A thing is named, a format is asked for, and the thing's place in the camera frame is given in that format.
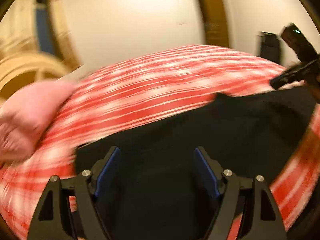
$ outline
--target black device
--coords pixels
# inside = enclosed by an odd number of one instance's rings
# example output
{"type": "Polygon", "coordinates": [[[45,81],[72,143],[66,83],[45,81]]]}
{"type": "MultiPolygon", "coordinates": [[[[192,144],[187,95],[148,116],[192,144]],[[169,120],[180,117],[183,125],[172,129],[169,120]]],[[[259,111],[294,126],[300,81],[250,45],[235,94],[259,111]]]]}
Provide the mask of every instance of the black device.
{"type": "Polygon", "coordinates": [[[270,85],[275,90],[278,90],[286,84],[301,80],[318,84],[316,76],[320,73],[319,55],[311,43],[293,23],[284,28],[281,37],[294,50],[301,63],[294,65],[281,75],[271,79],[270,85]]]}
{"type": "MultiPolygon", "coordinates": [[[[219,204],[216,215],[202,239],[226,240],[235,216],[239,196],[246,202],[237,239],[286,240],[286,232],[276,201],[262,176],[241,178],[223,170],[203,147],[193,153],[197,175],[209,196],[219,204]]],[[[104,159],[91,170],[75,178],[52,176],[38,202],[27,240],[71,240],[76,238],[69,206],[69,196],[75,196],[78,213],[87,240],[111,240],[100,219],[96,202],[108,187],[121,161],[118,147],[111,147],[104,159]]]]}

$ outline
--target black fabric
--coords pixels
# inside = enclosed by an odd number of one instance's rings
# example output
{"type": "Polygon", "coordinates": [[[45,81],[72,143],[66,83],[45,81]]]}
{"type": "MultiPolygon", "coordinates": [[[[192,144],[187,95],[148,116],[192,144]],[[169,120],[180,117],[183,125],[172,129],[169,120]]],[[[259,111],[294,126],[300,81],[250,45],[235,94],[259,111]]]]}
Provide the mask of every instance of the black fabric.
{"type": "Polygon", "coordinates": [[[98,202],[114,240],[199,239],[215,212],[194,176],[203,146],[237,175],[272,182],[295,151],[315,101],[303,88],[247,97],[218,94],[199,109],[110,135],[77,150],[76,171],[90,169],[112,145],[123,160],[98,202]]]}

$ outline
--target metal screw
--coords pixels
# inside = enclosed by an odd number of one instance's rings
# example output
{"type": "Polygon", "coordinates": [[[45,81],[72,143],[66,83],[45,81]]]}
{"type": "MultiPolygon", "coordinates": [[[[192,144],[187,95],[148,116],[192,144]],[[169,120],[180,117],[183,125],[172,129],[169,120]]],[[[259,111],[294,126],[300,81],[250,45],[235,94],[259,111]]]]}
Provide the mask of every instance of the metal screw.
{"type": "Polygon", "coordinates": [[[88,177],[91,174],[91,171],[90,170],[84,170],[84,171],[81,172],[81,174],[84,177],[88,177]]]}
{"type": "Polygon", "coordinates": [[[226,175],[227,177],[230,177],[233,174],[233,172],[231,170],[224,170],[223,174],[226,175]]]}
{"type": "Polygon", "coordinates": [[[50,181],[55,182],[58,180],[58,176],[57,175],[53,175],[50,177],[50,181]]]}
{"type": "Polygon", "coordinates": [[[258,176],[256,177],[256,179],[257,179],[257,181],[259,181],[259,182],[263,182],[263,181],[264,181],[264,177],[263,177],[262,175],[258,175],[258,176]]]}

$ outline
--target wooden door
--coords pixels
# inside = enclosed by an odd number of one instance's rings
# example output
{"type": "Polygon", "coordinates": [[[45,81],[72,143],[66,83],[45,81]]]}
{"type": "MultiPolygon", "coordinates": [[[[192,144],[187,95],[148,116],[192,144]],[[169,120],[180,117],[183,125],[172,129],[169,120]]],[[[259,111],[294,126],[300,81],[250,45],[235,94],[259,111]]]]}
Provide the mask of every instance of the wooden door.
{"type": "Polygon", "coordinates": [[[206,43],[229,48],[228,22],[223,0],[199,0],[206,43]]]}

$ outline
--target curved wooden furniture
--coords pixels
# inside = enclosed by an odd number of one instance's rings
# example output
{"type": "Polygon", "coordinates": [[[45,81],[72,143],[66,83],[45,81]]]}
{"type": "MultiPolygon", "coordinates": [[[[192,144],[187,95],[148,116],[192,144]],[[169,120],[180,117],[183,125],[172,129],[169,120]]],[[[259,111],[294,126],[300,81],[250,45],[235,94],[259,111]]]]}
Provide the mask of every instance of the curved wooden furniture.
{"type": "Polygon", "coordinates": [[[82,64],[77,56],[75,47],[70,37],[70,31],[66,22],[64,4],[62,0],[47,0],[52,31],[57,45],[61,51],[63,62],[70,69],[75,70],[82,64]]]}
{"type": "Polygon", "coordinates": [[[60,78],[70,71],[50,54],[19,52],[0,61],[0,98],[8,99],[20,88],[46,78],[60,78]]]}
{"type": "Polygon", "coordinates": [[[15,0],[0,22],[0,60],[20,51],[38,51],[36,0],[15,0]]]}

